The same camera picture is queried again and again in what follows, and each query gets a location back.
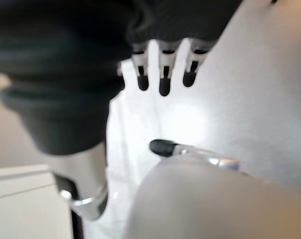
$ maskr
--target blurry foreground object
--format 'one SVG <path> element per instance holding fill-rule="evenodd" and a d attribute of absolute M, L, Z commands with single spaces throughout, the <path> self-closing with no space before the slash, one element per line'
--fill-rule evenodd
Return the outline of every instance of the blurry foreground object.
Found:
<path fill-rule="evenodd" d="M 171 146 L 164 140 L 151 147 L 168 155 Z M 301 194 L 216 167 L 210 159 L 221 158 L 213 152 L 188 149 L 147 175 L 125 239 L 301 239 Z"/>

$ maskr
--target black fingertip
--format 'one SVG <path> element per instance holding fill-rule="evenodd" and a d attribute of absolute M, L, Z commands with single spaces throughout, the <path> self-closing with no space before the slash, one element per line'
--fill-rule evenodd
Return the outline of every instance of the black fingertip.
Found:
<path fill-rule="evenodd" d="M 167 96 L 170 92 L 170 78 L 164 77 L 160 79 L 159 93 L 162 96 Z"/>
<path fill-rule="evenodd" d="M 155 139 L 150 142 L 149 147 L 150 150 L 155 154 L 164 157 L 170 157 L 172 156 L 176 145 L 176 143 L 170 140 Z"/>
<path fill-rule="evenodd" d="M 196 73 L 195 72 L 185 72 L 183 83 L 185 87 L 190 87 L 195 83 L 196 79 Z"/>
<path fill-rule="evenodd" d="M 138 76 L 137 77 L 138 81 L 138 87 L 142 91 L 146 91 L 149 87 L 149 81 L 148 81 L 148 76 Z"/>

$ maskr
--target silver metal joint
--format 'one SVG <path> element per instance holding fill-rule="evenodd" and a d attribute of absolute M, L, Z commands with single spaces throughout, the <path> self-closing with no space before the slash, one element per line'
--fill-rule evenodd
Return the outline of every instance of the silver metal joint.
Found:
<path fill-rule="evenodd" d="M 176 51 L 180 43 L 181 41 L 167 42 L 158 40 L 160 78 L 171 78 L 177 56 Z"/>
<path fill-rule="evenodd" d="M 108 189 L 105 185 L 103 191 L 95 197 L 80 200 L 74 200 L 72 194 L 66 190 L 61 190 L 60 196 L 67 201 L 69 207 L 79 216 L 93 221 L 98 219 L 106 208 Z"/>
<path fill-rule="evenodd" d="M 191 47 L 186 61 L 186 72 L 197 73 L 199 67 L 205 61 L 208 52 L 213 48 L 217 41 L 204 41 L 192 38 Z"/>
<path fill-rule="evenodd" d="M 148 75 L 148 42 L 133 44 L 131 60 L 137 76 Z"/>

